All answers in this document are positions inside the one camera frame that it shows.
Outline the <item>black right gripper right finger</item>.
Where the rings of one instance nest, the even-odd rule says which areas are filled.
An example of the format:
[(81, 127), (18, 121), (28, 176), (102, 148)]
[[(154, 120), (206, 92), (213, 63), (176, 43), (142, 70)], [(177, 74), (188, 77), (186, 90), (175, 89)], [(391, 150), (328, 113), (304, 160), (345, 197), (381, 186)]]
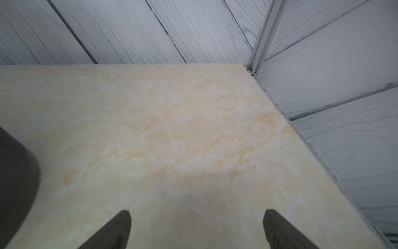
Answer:
[(319, 249), (274, 209), (267, 209), (263, 228), (271, 249)]

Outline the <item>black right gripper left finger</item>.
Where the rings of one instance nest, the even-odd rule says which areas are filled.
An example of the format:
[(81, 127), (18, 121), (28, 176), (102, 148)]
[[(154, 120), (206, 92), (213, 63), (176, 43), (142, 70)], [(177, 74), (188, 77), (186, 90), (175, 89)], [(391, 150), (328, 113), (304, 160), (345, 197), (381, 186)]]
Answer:
[(83, 243), (79, 249), (125, 249), (129, 240), (131, 224), (129, 211), (122, 210)]

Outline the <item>black mesh trash bin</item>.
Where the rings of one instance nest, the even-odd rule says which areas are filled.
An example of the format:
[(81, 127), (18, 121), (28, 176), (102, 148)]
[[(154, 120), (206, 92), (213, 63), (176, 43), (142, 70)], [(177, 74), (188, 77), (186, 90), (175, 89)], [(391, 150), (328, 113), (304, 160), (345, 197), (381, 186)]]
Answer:
[(1, 128), (1, 248), (7, 247), (26, 219), (40, 181), (34, 154)]

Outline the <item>aluminium frame post right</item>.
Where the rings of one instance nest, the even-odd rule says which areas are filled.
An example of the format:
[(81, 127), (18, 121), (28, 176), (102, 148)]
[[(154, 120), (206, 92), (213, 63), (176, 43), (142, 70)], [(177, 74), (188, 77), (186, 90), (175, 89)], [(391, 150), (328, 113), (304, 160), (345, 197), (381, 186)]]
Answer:
[(289, 0), (270, 1), (247, 64), (247, 69), (254, 77), (258, 77), (261, 71), (289, 3)]

